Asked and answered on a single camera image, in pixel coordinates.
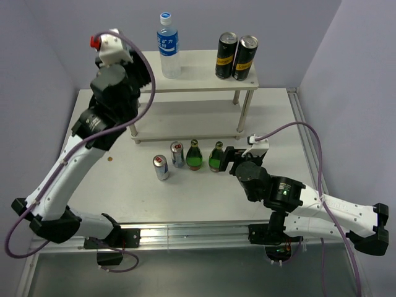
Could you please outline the blue-label water bottle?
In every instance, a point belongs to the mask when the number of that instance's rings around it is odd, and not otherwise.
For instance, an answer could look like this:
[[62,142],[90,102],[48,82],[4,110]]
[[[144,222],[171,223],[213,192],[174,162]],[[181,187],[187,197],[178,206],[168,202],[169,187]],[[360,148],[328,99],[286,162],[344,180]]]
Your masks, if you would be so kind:
[[160,53],[161,71],[168,79],[181,75],[178,30],[173,25],[169,12],[160,14],[160,29],[157,31],[157,43]]

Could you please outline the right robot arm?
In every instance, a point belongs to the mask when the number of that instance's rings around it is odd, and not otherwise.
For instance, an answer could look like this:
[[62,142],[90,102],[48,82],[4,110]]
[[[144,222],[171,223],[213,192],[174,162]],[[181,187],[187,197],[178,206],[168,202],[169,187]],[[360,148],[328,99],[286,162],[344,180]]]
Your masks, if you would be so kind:
[[263,155],[246,149],[227,147],[220,171],[231,166],[250,202],[270,209],[267,223],[248,226],[252,244],[279,246],[300,238],[346,238],[354,248],[371,256],[383,256],[389,245],[385,226],[387,205],[359,205],[329,195],[320,196],[312,187],[284,176],[268,174]]

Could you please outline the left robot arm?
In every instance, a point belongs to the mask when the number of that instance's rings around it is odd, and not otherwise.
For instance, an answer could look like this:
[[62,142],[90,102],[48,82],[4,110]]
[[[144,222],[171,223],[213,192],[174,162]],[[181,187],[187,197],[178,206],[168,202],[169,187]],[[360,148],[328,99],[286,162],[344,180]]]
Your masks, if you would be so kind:
[[11,205],[18,215],[26,215],[30,229],[43,239],[63,243],[84,236],[96,238],[106,247],[121,239],[119,223],[108,214],[78,212],[68,202],[91,167],[126,130],[123,125],[138,115],[140,90],[151,78],[134,50],[129,50],[129,57],[130,61],[122,58],[110,66],[96,58],[98,72],[90,84],[89,106],[73,125],[58,162],[38,189]]

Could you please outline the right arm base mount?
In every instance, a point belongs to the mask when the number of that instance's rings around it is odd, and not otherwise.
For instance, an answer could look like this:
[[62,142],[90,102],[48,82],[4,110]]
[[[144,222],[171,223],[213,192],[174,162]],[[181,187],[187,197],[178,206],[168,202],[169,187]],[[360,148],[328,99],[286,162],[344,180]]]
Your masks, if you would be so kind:
[[269,261],[279,264],[291,260],[303,242],[302,236],[289,236],[283,230],[271,230],[269,223],[250,224],[248,230],[249,242],[264,246]]

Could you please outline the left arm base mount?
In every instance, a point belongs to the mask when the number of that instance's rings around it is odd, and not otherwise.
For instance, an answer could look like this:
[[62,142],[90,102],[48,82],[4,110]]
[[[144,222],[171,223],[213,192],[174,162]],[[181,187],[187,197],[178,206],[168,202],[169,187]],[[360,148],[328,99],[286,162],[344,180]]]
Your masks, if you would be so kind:
[[97,264],[103,269],[114,270],[125,256],[131,256],[136,260],[132,266],[134,269],[139,263],[139,258],[128,249],[138,248],[139,244],[139,228],[121,228],[105,239],[91,237],[84,239],[83,248],[97,251]]

